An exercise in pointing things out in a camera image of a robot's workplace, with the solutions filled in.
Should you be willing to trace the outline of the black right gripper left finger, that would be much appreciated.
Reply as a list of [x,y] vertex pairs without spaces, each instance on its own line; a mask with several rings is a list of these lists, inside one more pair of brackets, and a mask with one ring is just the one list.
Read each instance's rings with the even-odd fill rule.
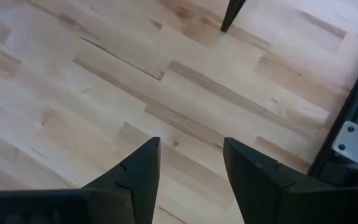
[[0,191],[0,224],[152,224],[159,180],[153,137],[80,189]]

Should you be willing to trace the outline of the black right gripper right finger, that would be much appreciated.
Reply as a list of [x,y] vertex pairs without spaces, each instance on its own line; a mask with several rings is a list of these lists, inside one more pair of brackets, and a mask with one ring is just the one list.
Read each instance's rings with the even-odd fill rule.
[[358,185],[329,185],[234,138],[223,156],[245,224],[358,224]]

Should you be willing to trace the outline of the silver metal corner bracket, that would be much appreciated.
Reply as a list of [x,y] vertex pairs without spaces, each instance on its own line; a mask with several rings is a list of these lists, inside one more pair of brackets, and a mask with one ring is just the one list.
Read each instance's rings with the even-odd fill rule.
[[358,164],[358,125],[345,121],[332,144],[332,149]]

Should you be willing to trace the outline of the black aluminium rig frame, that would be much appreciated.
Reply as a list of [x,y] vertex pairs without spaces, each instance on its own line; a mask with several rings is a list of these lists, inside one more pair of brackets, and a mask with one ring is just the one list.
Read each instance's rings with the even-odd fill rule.
[[353,123],[358,123],[358,78],[350,91],[348,97],[346,98],[341,110],[338,113],[338,116],[334,120],[334,123],[328,132],[326,139],[321,146],[316,158],[314,159],[308,175],[311,177],[319,177],[325,163],[329,162],[335,152],[332,150],[332,143],[334,142],[337,134],[340,131],[340,128],[345,121],[352,121]]

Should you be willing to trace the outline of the black metal frame leg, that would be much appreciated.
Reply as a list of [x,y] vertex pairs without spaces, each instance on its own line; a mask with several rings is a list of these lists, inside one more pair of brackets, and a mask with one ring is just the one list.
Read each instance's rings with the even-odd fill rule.
[[246,1],[247,0],[229,0],[223,23],[220,28],[221,32],[227,32],[229,30],[231,24]]

